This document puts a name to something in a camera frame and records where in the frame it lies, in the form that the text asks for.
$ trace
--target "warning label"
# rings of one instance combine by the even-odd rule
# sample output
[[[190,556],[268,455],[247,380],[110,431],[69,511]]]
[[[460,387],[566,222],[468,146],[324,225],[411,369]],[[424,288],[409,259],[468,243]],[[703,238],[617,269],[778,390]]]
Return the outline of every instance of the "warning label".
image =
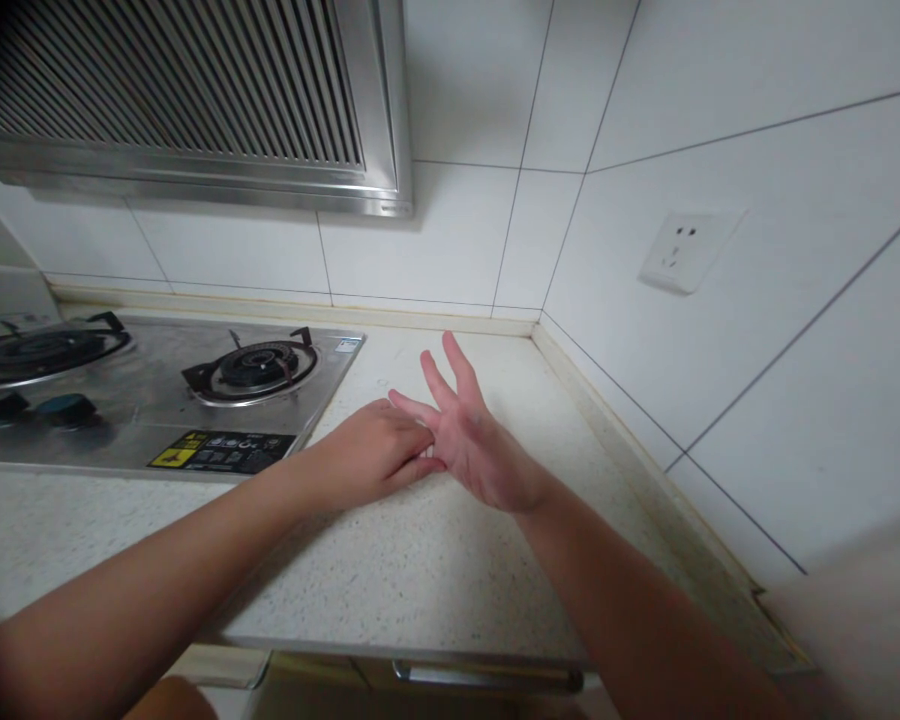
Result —
[[[282,459],[296,435],[191,430],[147,467],[255,475]]]

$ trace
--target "tile grout line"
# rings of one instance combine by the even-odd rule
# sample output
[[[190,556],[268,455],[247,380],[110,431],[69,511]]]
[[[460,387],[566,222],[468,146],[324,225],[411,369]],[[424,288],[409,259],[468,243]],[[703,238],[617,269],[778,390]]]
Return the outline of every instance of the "tile grout line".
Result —
[[[616,380],[614,380],[614,379],[613,379],[613,376],[612,376],[610,373],[608,373],[606,370],[604,370],[604,369],[603,369],[603,366],[602,366],[600,363],[598,363],[596,360],[594,360],[593,356],[590,355],[590,353],[588,353],[588,352],[584,349],[584,347],[583,347],[580,343],[578,343],[570,333],[568,333],[566,330],[564,330],[564,329],[563,329],[563,326],[560,325],[560,323],[558,323],[556,320],[554,320],[554,319],[553,319],[553,316],[552,316],[550,313],[548,313],[548,312],[546,311],[546,309],[541,310],[540,313],[541,313],[542,315],[546,315],[548,318],[550,318],[550,322],[552,322],[554,325],[556,325],[558,328],[560,328],[560,331],[561,331],[564,335],[566,335],[568,338],[570,338],[570,342],[572,342],[574,345],[576,345],[577,348],[579,348],[580,352],[582,352],[584,355],[586,355],[587,358],[590,360],[590,362],[592,362],[594,365],[596,365],[597,368],[600,370],[600,372],[602,372],[604,375],[606,375],[606,376],[607,376],[607,379],[609,379],[610,382],[612,382],[614,385],[616,385],[617,388],[620,390],[620,392],[622,392],[624,395],[626,395],[626,396],[627,396],[627,399],[630,400],[630,402],[632,402],[634,405],[636,405],[637,408],[640,410],[640,412],[642,412],[644,415],[646,415],[647,418],[650,420],[650,422],[652,422],[654,425],[656,425],[656,426],[657,426],[657,429],[659,429],[660,432],[662,432],[664,435],[666,435],[666,436],[667,436],[667,439],[668,439],[670,442],[672,442],[672,443],[674,444],[674,446],[675,446],[681,453],[686,454],[686,450],[683,449],[683,447],[680,445],[680,443],[678,443],[676,440],[673,439],[673,437],[671,437],[670,433],[668,433],[668,432],[664,429],[663,425],[661,425],[661,424],[658,423],[656,420],[654,420],[653,415],[651,415],[651,414],[648,413],[646,410],[644,410],[643,405],[641,405],[640,403],[638,403],[638,402],[636,401],[636,399],[635,399],[630,393],[628,393],[626,390],[624,390],[624,389],[623,389],[623,386],[622,386],[620,383],[618,383]]]
[[[551,288],[553,288],[553,279],[557,276],[557,268],[560,267],[560,258],[563,257],[563,249],[566,247],[567,238],[570,236],[570,227],[573,225],[573,218],[577,214],[577,203],[580,202],[580,194],[583,192],[583,184],[587,181],[587,175],[590,172],[590,163],[593,162],[593,153],[597,149],[597,140],[600,139],[600,129],[601,127],[603,127],[603,119],[607,115],[607,108],[610,107],[610,97],[613,95],[613,88],[617,85],[617,77],[619,77],[620,67],[623,65],[623,56],[627,52],[627,45],[630,44],[630,34],[633,32],[634,24],[637,22],[637,13],[640,12],[641,2],[642,0],[637,0],[637,6],[633,9],[633,17],[630,18],[630,27],[627,29],[627,37],[623,41],[623,49],[620,50],[620,59],[617,61],[617,69],[614,70],[613,80],[610,82],[610,91],[607,93],[607,102],[605,102],[603,105],[603,114],[600,116],[600,124],[597,125],[597,134],[593,138],[593,145],[590,146],[590,157],[587,158],[587,167],[583,171],[583,177],[580,178],[580,187],[577,188],[577,197],[573,200],[573,208],[570,210],[570,219],[567,221],[567,229],[563,233],[563,240],[560,241],[560,251],[557,253],[557,261],[553,264],[553,272],[550,273],[550,282],[547,283],[547,292],[543,296],[544,308],[546,308],[547,300],[550,298],[550,290]]]
[[[563,257],[563,248],[567,244],[567,237],[570,235],[570,227],[573,225],[573,216],[577,214],[577,203],[580,202],[580,193],[583,192],[583,184],[587,181],[587,174],[580,176],[580,187],[577,188],[577,196],[573,199],[573,207],[570,209],[570,219],[567,220],[567,229],[563,231],[563,240],[560,241],[560,251],[557,253],[556,262],[553,263],[553,271],[550,273],[550,282],[547,283],[547,292],[543,296],[543,310],[547,307],[547,300],[550,298],[550,288],[553,287],[553,279],[557,276],[557,268],[560,267],[560,258]]]
[[[524,167],[520,168],[516,165],[485,165],[483,163],[465,163],[465,162],[453,162],[450,160],[420,160],[414,158],[413,162],[426,163],[428,165],[461,165],[463,167],[482,167],[482,168],[492,168],[494,170],[533,170],[534,172],[548,172],[553,173],[555,175],[579,175],[580,171],[578,170],[550,170],[547,168],[533,168],[533,167]]]
[[[132,278],[132,277],[124,277],[122,275],[92,275],[89,273],[70,273],[70,272],[55,272],[49,270],[41,270],[40,272],[45,273],[47,275],[65,275],[68,277],[93,277],[100,278],[101,280],[137,280],[140,282],[164,282],[163,280],[153,280],[152,278]],[[173,283],[170,281],[166,281],[168,285],[172,285]],[[288,290],[287,288],[271,288],[271,287],[258,287],[256,285],[223,285],[221,283],[199,283],[199,282],[185,282],[181,283],[184,285],[198,285],[200,287],[224,287],[224,288],[233,288],[234,290],[264,290],[267,292],[286,292],[286,293],[301,293],[303,295],[327,295],[330,296],[331,293],[324,292],[322,290]],[[95,290],[118,290],[117,288],[92,288]],[[134,290],[127,290],[126,292],[136,292]],[[397,300],[400,302],[423,302],[423,303],[433,303],[439,305],[463,305],[466,307],[491,307],[486,303],[471,303],[471,302],[456,302],[453,300],[427,300],[425,298],[402,298],[402,297],[390,297],[387,295],[353,295],[350,293],[333,293],[337,297],[356,297],[356,298],[370,298],[372,300]],[[514,310],[532,310],[539,311],[540,308],[530,308],[523,307],[522,305],[499,305],[501,308],[511,308]]]
[[[627,45],[630,44],[630,34],[633,32],[633,26],[637,22],[637,13],[640,12],[640,3],[637,0],[637,6],[633,9],[633,17],[630,18],[630,27],[627,29],[627,37],[623,41],[623,48],[620,50],[620,59],[617,61],[617,69],[613,72],[613,80],[610,82],[610,91],[607,93],[607,102],[603,104],[603,114],[600,115],[600,123],[597,125],[597,134],[593,138],[593,145],[590,147],[590,157],[587,158],[587,167],[584,168],[583,174],[590,172],[590,163],[593,162],[593,153],[597,149],[597,140],[600,139],[600,131],[603,129],[603,121],[607,117],[607,109],[610,107],[610,97],[613,95],[613,88],[617,86],[617,78],[620,76],[620,68],[623,66],[623,56],[627,53]]]
[[[777,550],[779,550],[781,553],[783,553],[783,555],[787,558],[787,560],[789,560],[790,562],[792,562],[792,563],[794,564],[794,566],[797,568],[797,570],[799,570],[799,571],[800,571],[801,573],[803,573],[804,575],[809,575],[809,574],[810,574],[810,573],[808,573],[808,572],[804,569],[803,565],[801,565],[800,563],[798,563],[798,562],[796,561],[796,559],[795,559],[790,553],[788,553],[788,552],[784,549],[783,545],[781,545],[780,543],[778,543],[778,542],[776,541],[776,539],[774,539],[773,535],[771,535],[769,532],[767,532],[767,530],[763,527],[763,525],[761,525],[760,523],[758,523],[758,522],[754,519],[754,517],[753,517],[750,513],[748,513],[748,512],[746,511],[746,509],[745,509],[740,503],[738,503],[738,502],[734,499],[733,495],[731,495],[731,494],[728,493],[726,490],[724,490],[724,489],[723,489],[723,486],[722,486],[720,483],[718,483],[716,480],[714,480],[713,477],[710,475],[710,473],[708,473],[706,470],[703,469],[703,467],[700,465],[700,463],[698,463],[696,460],[693,459],[693,457],[690,455],[690,453],[684,453],[683,456],[681,456],[681,457],[686,457],[687,460],[689,460],[690,462],[692,462],[692,463],[696,466],[696,468],[697,468],[700,472],[703,473],[704,477],[706,477],[707,480],[709,480],[710,482],[712,482],[712,483],[714,484],[714,486],[716,486],[716,488],[717,488],[721,493],[723,493],[723,494],[726,496],[727,500],[729,500],[730,502],[732,502],[733,505],[734,505],[734,507],[736,507],[737,510],[739,510],[740,512],[742,512],[742,513],[746,516],[747,520],[749,520],[750,522],[752,522],[753,525],[754,525],[754,527],[757,528],[757,530],[759,530],[761,533],[763,533],[763,535],[767,538],[767,540],[769,540],[771,543],[773,543],[773,546],[774,546]]]
[[[870,105],[872,103],[883,102],[884,100],[892,100],[893,98],[900,97],[900,90],[897,92],[888,93],[886,95],[880,95],[878,97],[868,98],[867,100],[861,100],[859,102],[850,103],[849,105],[841,105],[837,108],[831,108],[829,110],[821,110],[819,112],[810,113],[809,115],[801,115],[798,118],[792,118],[790,120],[781,120],[777,123],[771,123],[770,125],[761,125],[760,127],[752,128],[750,130],[742,130],[737,133],[733,133],[731,135],[724,135],[723,137],[713,138],[712,140],[703,140],[702,142],[693,143],[692,145],[687,145],[681,148],[675,148],[673,150],[665,150],[663,152],[654,153],[653,155],[647,155],[645,157],[635,158],[633,160],[626,160],[624,162],[616,163],[614,165],[607,165],[606,167],[598,168],[597,170],[587,170],[588,173],[598,173],[603,172],[604,170],[615,170],[616,168],[626,167],[627,165],[634,165],[636,163],[641,163],[646,160],[655,160],[657,158],[666,157],[667,155],[673,155],[674,153],[684,152],[685,150],[693,150],[699,147],[705,147],[707,145],[713,145],[715,143],[723,142],[724,140],[733,140],[734,138],[744,137],[746,135],[753,135],[754,133],[763,132],[764,130],[773,130],[775,128],[784,127],[785,125],[792,125],[794,123],[803,122],[804,120],[813,120],[814,118],[823,117],[824,115],[832,115],[834,113],[842,112],[843,110],[852,110],[854,108],[862,107],[864,105]]]
[[[898,237],[900,237],[900,227],[897,228],[896,231],[892,235],[890,235],[890,238],[885,243],[883,243],[883,245],[881,245],[880,248],[873,255],[870,256],[870,259],[867,260],[860,267],[860,269],[857,270],[850,277],[850,279],[847,280],[843,284],[843,286],[839,290],[837,290],[837,292],[833,295],[833,297],[831,297],[826,302],[826,304],[824,304],[824,306],[822,308],[820,308],[820,310],[818,310],[812,318],[810,318],[809,322],[807,322],[807,324],[804,325],[800,329],[800,331],[796,335],[793,336],[793,338],[790,340],[790,342],[788,342],[786,345],[783,346],[783,349],[780,352],[778,352],[770,360],[769,363],[767,363],[766,367],[764,367],[763,370],[761,370],[759,373],[757,373],[757,376],[753,380],[751,380],[749,383],[747,383],[747,386],[743,390],[740,391],[740,393],[730,402],[729,405],[727,405],[727,407],[725,407],[723,409],[723,411],[719,415],[717,415],[716,418],[714,418],[713,422],[711,422],[709,425],[707,425],[707,427],[704,428],[703,432],[700,433],[700,435],[698,435],[697,438],[692,443],[690,443],[690,445],[687,446],[686,452],[688,455],[689,455],[690,451],[693,450],[693,448],[696,447],[697,444],[701,440],[703,440],[703,438],[707,435],[707,433],[710,432],[711,430],[713,430],[713,428],[717,425],[717,423],[719,423],[727,415],[727,413],[729,413],[734,408],[734,406],[738,402],[740,402],[740,400],[743,398],[743,396],[746,395],[748,392],[750,392],[750,390],[758,382],[760,382],[760,380],[763,378],[763,376],[766,375],[770,371],[770,369],[773,368],[773,366],[777,364],[777,362],[780,360],[780,358],[782,358],[784,355],[786,355],[787,352],[790,350],[790,348],[792,348],[800,340],[800,338],[802,338],[806,334],[806,332],[811,327],[813,327],[821,317],[823,317],[823,315],[834,305],[834,303],[836,303],[843,296],[843,294],[847,290],[849,290],[850,287],[870,268],[870,266],[873,265],[877,261],[877,259],[881,255],[883,255],[883,253],[891,245],[893,245],[894,242],[896,242]]]
[[[176,291],[173,289],[173,283],[170,281],[170,278],[167,277],[167,271],[163,269],[163,265],[160,264],[160,258],[157,257],[157,254],[153,251],[153,246],[150,244],[150,238],[147,237],[147,233],[143,230],[143,225],[140,224],[140,221],[137,219],[137,214],[133,211],[133,208],[130,207],[130,201],[127,198],[120,198],[123,200],[124,206],[127,208],[127,212],[130,213],[130,217],[133,218],[133,224],[137,226],[137,230],[140,231],[140,236],[143,238],[143,241],[147,244],[147,250],[150,251],[150,254],[153,256],[153,261],[157,264],[157,268],[160,270],[160,274],[163,275],[164,281],[167,285],[170,286],[170,292],[176,295]],[[77,273],[58,273],[60,275],[76,275]],[[98,275],[97,277],[109,277],[107,275]],[[123,280],[143,280],[144,278],[118,278]]]
[[[320,254],[323,255],[323,272],[327,276],[327,294],[330,296],[330,307],[334,307],[333,288],[330,287],[330,268],[327,266],[327,251],[323,247],[323,230],[320,228],[320,213],[314,210],[313,214],[317,219],[317,237],[320,238]]]
[[[550,14],[547,16],[547,29],[543,33],[543,48],[540,50],[540,64],[537,66],[537,79],[533,85],[533,97],[530,98],[530,116],[527,118],[527,131],[523,135],[523,149],[520,151],[520,167],[517,169],[517,182],[513,186],[513,201],[510,203],[510,218],[507,220],[507,234],[503,236],[503,250],[500,253],[500,266],[497,268],[497,284],[493,286],[493,300],[490,302],[490,315],[497,306],[497,293],[500,291],[500,278],[503,276],[503,261],[507,257],[507,243],[510,241],[510,228],[513,225],[513,211],[517,207],[517,193],[520,192],[520,176],[523,174],[523,159],[527,156],[527,141],[530,139],[530,126],[533,124],[533,106],[537,102],[537,90],[540,88],[540,75],[543,72],[543,60],[547,56],[547,39],[550,37],[550,23],[553,22],[553,8],[556,0],[550,0]]]
[[[680,462],[684,457],[686,457],[686,455],[686,452],[681,452],[679,455],[677,455],[677,459],[667,465],[667,469],[663,471],[663,474],[667,475],[671,470],[673,470],[673,466]]]

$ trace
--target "kitchen countertop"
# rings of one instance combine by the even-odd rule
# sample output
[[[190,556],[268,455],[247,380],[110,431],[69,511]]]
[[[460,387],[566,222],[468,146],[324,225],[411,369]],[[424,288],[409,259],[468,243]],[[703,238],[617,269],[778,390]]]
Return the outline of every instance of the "kitchen countertop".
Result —
[[[419,366],[424,349],[452,377],[439,332],[363,329],[368,341],[311,441],[391,387],[429,400]],[[532,341],[458,339],[491,411],[701,601],[694,569],[663,540]],[[0,469],[0,617],[229,487]],[[719,612],[714,619],[720,623]],[[570,663],[586,657],[512,519],[481,505],[446,474],[300,527],[207,631],[221,636],[243,645],[405,657]]]

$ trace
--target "gas stove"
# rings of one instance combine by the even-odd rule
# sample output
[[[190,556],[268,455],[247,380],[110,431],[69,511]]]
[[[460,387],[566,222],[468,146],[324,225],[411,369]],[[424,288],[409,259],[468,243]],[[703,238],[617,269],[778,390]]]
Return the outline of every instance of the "gas stove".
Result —
[[[233,481],[303,447],[361,333],[113,313],[0,339],[0,463]]]

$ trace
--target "hand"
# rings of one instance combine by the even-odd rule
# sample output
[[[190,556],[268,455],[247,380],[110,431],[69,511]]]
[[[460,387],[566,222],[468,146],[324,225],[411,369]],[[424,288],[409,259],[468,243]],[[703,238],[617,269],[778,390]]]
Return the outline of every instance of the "hand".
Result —
[[[381,398],[357,410],[298,458],[309,479],[314,512],[372,503],[402,487],[446,470],[435,458],[418,457],[433,433]]]
[[[391,402],[433,431],[433,456],[478,500],[506,512],[530,512],[543,500],[549,474],[487,410],[473,366],[450,332],[443,334],[443,349],[457,392],[426,351],[420,364],[439,410],[396,390],[390,391]]]

